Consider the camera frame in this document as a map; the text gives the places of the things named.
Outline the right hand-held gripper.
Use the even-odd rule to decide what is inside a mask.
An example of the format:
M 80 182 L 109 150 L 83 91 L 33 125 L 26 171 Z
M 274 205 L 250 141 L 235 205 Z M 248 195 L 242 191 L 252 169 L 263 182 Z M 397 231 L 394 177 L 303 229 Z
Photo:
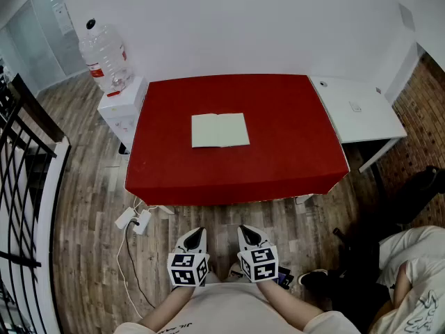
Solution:
M 237 228 L 237 254 L 243 273 L 251 283 L 278 278 L 277 247 L 262 230 L 250 225 Z

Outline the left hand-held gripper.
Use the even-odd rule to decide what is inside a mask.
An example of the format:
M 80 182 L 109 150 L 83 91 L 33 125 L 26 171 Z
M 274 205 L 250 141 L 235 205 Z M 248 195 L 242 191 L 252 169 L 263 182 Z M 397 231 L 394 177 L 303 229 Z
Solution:
M 207 230 L 198 227 L 182 235 L 168 255 L 168 273 L 175 287 L 199 287 L 209 273 Z

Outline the notebook with blue cover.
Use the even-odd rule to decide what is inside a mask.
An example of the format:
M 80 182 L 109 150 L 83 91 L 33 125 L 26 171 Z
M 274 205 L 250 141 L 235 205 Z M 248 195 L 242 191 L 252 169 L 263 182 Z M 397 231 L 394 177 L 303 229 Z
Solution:
M 228 148 L 250 144 L 243 113 L 201 114 L 191 117 L 193 148 Z

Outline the person's left forearm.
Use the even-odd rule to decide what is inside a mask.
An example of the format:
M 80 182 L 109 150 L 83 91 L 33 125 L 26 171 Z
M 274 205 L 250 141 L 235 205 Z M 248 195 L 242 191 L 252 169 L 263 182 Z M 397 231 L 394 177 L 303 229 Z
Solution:
M 194 287 L 177 287 L 166 299 L 138 323 L 157 333 L 184 308 L 190 301 Z

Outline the person's right forearm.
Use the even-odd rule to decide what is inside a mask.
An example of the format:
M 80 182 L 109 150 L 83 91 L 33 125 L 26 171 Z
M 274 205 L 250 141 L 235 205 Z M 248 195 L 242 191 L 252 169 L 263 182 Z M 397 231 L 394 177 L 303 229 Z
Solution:
M 312 319 L 323 314 L 321 309 L 296 298 L 272 280 L 257 282 L 256 285 L 274 310 L 299 331 L 303 331 Z

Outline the white power strip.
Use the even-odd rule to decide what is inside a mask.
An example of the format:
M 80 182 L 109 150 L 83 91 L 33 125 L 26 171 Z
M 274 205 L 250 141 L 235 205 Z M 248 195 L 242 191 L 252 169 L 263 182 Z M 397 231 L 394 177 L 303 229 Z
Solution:
M 133 227 L 133 231 L 136 234 L 142 235 L 152 217 L 150 210 L 144 209 L 140 216 L 137 218 L 135 225 Z
M 115 225 L 119 229 L 124 229 L 128 223 L 136 216 L 135 210 L 132 207 L 128 207 L 115 221 Z

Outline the person's white t-shirt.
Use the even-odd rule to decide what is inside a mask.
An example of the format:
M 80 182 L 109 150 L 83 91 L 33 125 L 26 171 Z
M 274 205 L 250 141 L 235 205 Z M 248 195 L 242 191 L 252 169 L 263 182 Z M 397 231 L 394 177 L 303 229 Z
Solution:
M 216 283 L 200 287 L 190 301 L 160 329 L 120 324 L 114 334 L 360 334 L 340 312 L 315 315 L 302 328 L 290 325 L 272 308 L 258 287 Z

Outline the red tablecloth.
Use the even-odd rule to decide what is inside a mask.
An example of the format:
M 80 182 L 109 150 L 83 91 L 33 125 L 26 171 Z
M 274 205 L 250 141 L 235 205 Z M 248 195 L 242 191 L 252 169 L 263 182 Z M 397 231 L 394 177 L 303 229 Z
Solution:
M 207 113 L 242 113 L 249 144 L 194 148 L 191 118 Z M 326 194 L 348 171 L 308 77 L 189 77 L 148 86 L 125 187 L 149 205 L 229 205 Z

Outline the white water dispenser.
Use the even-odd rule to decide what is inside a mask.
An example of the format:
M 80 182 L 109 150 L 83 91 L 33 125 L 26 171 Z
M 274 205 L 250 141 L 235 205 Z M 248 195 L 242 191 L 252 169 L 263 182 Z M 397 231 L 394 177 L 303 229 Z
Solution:
M 130 152 L 140 111 L 145 99 L 148 82 L 144 77 L 135 77 L 119 94 L 103 94 L 97 110 L 120 142 Z

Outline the white desk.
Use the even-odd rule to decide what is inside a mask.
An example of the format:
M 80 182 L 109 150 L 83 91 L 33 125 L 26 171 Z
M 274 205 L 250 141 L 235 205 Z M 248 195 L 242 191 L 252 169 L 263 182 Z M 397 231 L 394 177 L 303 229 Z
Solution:
M 310 76 L 338 139 L 342 144 L 383 141 L 383 145 L 362 164 L 363 173 L 389 151 L 407 132 L 391 104 L 369 83 L 332 77 Z M 327 87 L 320 85 L 325 81 Z M 349 102 L 357 102 L 362 111 L 354 112 Z

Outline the black chair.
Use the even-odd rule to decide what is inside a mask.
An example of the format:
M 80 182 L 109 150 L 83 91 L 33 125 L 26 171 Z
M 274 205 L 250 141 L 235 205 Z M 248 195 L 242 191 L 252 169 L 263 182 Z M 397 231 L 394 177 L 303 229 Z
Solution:
M 439 193 L 445 193 L 445 168 L 427 166 L 406 181 L 389 201 L 390 221 L 395 224 L 412 222 Z

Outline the black metal railing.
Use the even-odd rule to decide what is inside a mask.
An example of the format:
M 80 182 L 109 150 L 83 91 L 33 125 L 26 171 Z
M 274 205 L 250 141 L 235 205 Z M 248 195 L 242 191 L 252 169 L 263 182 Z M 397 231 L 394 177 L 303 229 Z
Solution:
M 0 86 L 0 334 L 48 334 L 36 237 L 47 167 L 56 155 L 19 115 L 29 94 L 19 74 Z

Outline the large clear water bottle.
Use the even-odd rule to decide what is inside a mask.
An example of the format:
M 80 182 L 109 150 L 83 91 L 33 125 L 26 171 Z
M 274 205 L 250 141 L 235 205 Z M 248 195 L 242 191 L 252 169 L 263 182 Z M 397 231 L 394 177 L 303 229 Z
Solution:
M 89 19 L 79 51 L 89 73 L 107 96 L 119 95 L 133 81 L 123 39 L 112 24 L 100 25 Z

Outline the paper notice on glass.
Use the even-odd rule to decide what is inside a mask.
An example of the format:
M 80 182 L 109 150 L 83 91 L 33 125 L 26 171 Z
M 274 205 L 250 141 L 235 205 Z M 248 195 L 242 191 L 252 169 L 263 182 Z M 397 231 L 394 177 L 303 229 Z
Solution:
M 67 7 L 63 1 L 53 5 L 52 10 L 55 15 L 60 32 L 63 35 L 67 35 L 69 32 L 74 30 L 72 20 L 70 19 Z

